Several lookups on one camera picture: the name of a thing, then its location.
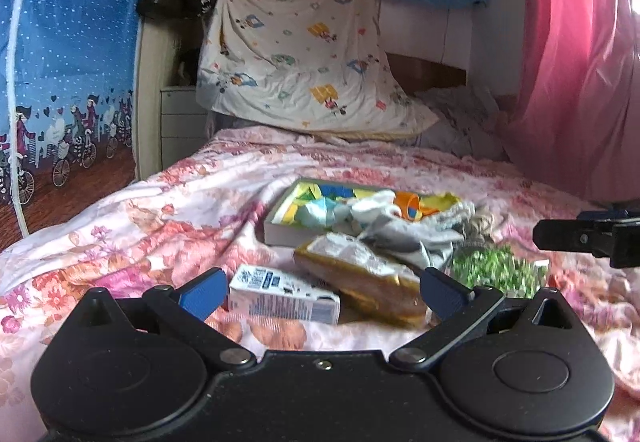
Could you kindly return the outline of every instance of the plastic bag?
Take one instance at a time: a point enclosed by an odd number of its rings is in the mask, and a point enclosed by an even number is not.
[[[295,250],[296,263],[340,292],[351,307],[386,323],[424,327],[420,279],[346,234],[330,232]]]

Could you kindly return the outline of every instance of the white tent pole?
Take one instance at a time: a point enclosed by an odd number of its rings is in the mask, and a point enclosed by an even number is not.
[[[6,51],[6,99],[9,111],[10,148],[9,158],[11,167],[11,200],[14,204],[15,215],[23,237],[29,235],[27,222],[24,219],[20,194],[18,190],[18,145],[16,142],[17,123],[15,122],[15,51],[18,44],[18,24],[22,11],[22,0],[14,0],[9,25],[9,42]]]

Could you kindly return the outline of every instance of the pink floral blanket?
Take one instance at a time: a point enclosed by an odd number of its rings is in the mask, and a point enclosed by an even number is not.
[[[0,442],[33,442],[44,433],[30,397],[31,372],[88,288],[135,297],[155,284],[180,286],[215,265],[228,276],[241,263],[295,271],[291,249],[269,248],[260,237],[270,207],[300,176],[450,191],[502,218],[495,239],[517,238],[530,248],[539,219],[572,218],[588,207],[506,164],[381,142],[328,144],[262,127],[224,130],[191,158],[0,254]],[[551,284],[562,289],[616,374],[616,399],[602,431],[614,442],[640,440],[640,270],[613,270],[585,255],[550,256]],[[224,310],[207,322],[258,356],[268,348],[388,354],[420,333],[375,323],[238,318]]]

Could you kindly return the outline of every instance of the green plant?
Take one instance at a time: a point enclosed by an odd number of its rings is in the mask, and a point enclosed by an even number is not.
[[[519,260],[509,245],[459,252],[451,275],[463,285],[491,285],[508,297],[531,298],[544,285],[545,267]]]

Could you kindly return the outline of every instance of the white carton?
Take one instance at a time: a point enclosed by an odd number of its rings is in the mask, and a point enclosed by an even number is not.
[[[340,298],[319,284],[275,268],[241,265],[229,283],[229,310],[336,325]]]

